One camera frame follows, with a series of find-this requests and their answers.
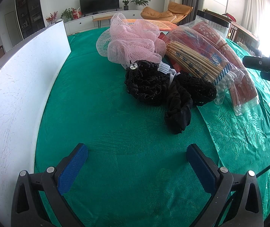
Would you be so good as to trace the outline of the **cotton swabs plastic bag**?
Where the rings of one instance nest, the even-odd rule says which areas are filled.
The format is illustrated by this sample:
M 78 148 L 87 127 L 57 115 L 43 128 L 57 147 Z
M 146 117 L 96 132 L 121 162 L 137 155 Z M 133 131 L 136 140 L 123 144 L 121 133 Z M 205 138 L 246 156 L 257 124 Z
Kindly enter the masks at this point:
M 244 77 L 243 71 L 230 63 L 208 40 L 216 34 L 200 34 L 189 26 L 178 26 L 163 36 L 166 55 L 183 70 L 211 82 L 216 88 L 214 102 L 222 104 L 226 92 Z

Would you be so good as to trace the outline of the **black lace hair net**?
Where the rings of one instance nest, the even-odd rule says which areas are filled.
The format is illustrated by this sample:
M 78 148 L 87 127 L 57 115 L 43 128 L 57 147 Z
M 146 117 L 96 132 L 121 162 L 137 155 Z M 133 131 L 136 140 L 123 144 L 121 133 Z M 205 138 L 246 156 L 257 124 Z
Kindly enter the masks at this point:
M 216 98 L 209 81 L 177 72 L 166 63 L 135 61 L 126 68 L 127 91 L 138 101 L 165 107 L 164 119 L 173 134 L 182 133 L 191 121 L 193 106 L 203 106 Z

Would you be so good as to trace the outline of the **pink mesh bath sponge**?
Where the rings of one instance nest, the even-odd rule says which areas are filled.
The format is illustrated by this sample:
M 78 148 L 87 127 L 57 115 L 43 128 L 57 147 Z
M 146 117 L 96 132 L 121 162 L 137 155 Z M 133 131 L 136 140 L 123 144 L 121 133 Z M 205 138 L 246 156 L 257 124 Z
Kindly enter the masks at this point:
M 97 52 L 124 68 L 136 61 L 159 64 L 166 53 L 166 43 L 159 38 L 159 27 L 145 19 L 129 23 L 120 12 L 110 20 L 110 27 L 96 42 Z

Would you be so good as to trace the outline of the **green satin tablecloth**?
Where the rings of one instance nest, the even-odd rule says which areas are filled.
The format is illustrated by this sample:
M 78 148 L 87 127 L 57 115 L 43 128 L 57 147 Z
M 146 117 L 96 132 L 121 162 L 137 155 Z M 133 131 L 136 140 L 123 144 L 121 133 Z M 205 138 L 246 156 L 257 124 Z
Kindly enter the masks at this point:
M 85 226 L 189 226 L 209 199 L 185 156 L 193 143 L 232 173 L 270 165 L 270 82 L 258 71 L 249 72 L 258 105 L 236 116 L 227 95 L 193 108 L 175 135 L 164 109 L 134 99 L 125 69 L 98 54 L 101 34 L 68 37 L 71 54 L 49 95 L 34 164 L 42 172 L 86 144 L 88 159 L 65 195 Z

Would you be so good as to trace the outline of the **clear jar with black lid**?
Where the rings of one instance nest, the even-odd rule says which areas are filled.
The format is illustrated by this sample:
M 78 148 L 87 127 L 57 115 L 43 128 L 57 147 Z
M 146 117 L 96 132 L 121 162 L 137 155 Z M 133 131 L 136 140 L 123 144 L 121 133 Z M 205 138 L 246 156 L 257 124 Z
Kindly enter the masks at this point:
M 231 19 L 209 10 L 197 10 L 196 17 L 199 17 L 209 24 L 209 26 L 216 30 L 223 38 L 227 38 L 232 23 Z

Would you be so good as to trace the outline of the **white sheer curtain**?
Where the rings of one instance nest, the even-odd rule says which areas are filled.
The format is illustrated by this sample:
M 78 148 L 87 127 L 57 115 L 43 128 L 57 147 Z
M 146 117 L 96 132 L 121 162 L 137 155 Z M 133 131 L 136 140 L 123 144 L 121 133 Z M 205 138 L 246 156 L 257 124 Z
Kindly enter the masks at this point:
M 251 33 L 255 33 L 262 14 L 269 6 L 270 0 L 245 0 L 241 25 Z

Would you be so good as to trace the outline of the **orange lounge chair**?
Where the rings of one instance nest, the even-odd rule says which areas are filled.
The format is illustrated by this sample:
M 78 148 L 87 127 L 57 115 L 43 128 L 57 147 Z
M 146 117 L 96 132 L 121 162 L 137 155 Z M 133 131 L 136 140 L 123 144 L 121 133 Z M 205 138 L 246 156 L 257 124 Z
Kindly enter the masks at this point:
M 177 24 L 187 17 L 192 10 L 193 7 L 191 6 L 169 2 L 167 10 L 164 12 L 158 12 L 150 7 L 145 7 L 141 12 L 141 17 L 148 20 L 169 21 Z

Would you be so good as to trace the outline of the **orange book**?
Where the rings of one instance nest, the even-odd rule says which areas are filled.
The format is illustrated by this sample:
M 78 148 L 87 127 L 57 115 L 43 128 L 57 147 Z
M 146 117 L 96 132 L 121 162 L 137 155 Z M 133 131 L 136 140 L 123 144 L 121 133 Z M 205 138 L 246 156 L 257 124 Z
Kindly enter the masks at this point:
M 156 25 L 160 31 L 169 32 L 177 27 L 176 24 L 173 24 L 169 21 L 157 21 L 157 20 L 149 20 L 149 19 L 126 19 L 127 23 L 133 25 L 136 21 L 146 21 Z

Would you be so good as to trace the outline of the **white tv cabinet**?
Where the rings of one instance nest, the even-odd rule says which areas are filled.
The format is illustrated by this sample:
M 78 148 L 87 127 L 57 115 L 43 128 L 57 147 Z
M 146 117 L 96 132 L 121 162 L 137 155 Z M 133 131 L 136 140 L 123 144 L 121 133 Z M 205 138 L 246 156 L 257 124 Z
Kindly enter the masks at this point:
M 119 10 L 127 19 L 141 19 L 141 10 Z M 65 22 L 67 35 L 72 35 L 92 29 L 109 27 L 111 18 L 117 13 L 116 11 L 98 13 L 94 15 L 83 16 L 73 21 Z

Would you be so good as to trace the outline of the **red flower arrangement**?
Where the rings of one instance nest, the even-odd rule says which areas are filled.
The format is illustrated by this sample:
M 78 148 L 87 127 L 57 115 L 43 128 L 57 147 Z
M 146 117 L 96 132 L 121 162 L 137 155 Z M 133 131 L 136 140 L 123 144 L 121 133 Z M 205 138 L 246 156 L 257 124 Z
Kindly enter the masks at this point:
M 56 22 L 57 20 L 57 15 L 58 15 L 58 11 L 55 11 L 53 13 L 50 13 L 48 17 L 45 18 L 46 22 L 49 25 L 52 25 Z

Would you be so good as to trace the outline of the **small wooden bench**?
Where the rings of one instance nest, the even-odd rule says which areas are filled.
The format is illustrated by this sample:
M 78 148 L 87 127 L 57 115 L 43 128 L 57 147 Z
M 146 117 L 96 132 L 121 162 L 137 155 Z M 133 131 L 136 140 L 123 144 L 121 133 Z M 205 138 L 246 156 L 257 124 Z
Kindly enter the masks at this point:
M 97 23 L 98 28 L 101 28 L 104 21 L 106 21 L 106 25 L 110 25 L 112 17 L 112 15 L 104 17 L 94 17 L 92 21 L 94 24 Z

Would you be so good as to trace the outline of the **potted green plant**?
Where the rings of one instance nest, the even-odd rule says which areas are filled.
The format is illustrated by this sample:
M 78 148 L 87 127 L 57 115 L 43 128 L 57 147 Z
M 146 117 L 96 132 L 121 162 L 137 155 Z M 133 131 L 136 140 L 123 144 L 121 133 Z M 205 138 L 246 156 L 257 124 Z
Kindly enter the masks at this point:
M 132 3 L 136 5 L 137 10 L 143 10 L 144 7 L 147 7 L 151 0 L 131 0 Z

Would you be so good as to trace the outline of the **green plant with red decoration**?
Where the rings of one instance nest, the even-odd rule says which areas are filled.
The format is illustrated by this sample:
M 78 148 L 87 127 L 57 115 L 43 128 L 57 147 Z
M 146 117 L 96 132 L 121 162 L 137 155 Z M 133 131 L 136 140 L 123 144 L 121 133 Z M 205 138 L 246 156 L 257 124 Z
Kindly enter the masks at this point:
M 63 10 L 63 12 L 61 14 L 61 19 L 68 22 L 68 21 L 80 19 L 81 16 L 82 16 L 82 13 L 80 11 L 80 8 L 78 8 L 78 9 L 67 8 L 67 9 Z

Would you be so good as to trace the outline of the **dark bookshelf cabinet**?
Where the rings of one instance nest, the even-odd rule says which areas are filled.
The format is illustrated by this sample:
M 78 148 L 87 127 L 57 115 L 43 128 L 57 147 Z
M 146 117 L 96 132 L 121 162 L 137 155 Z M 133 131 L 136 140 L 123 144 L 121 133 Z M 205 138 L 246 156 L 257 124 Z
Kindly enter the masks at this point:
M 15 0 L 15 5 L 23 39 L 45 27 L 40 0 Z

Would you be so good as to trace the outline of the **small potted plant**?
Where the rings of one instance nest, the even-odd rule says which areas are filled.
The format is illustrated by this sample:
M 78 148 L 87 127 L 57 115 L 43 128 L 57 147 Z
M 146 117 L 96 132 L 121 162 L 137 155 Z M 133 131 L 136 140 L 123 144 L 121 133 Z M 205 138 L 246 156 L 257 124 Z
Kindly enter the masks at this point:
M 123 3 L 123 9 L 124 10 L 128 10 L 129 9 L 129 0 L 122 0 L 122 3 Z

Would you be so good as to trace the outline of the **black television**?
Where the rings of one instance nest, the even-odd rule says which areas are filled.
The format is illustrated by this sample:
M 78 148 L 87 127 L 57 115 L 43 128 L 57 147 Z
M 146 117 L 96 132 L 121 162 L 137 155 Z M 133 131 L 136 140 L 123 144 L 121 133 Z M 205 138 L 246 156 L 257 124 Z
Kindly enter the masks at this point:
M 83 15 L 98 13 L 106 10 L 117 10 L 120 7 L 119 0 L 79 0 Z

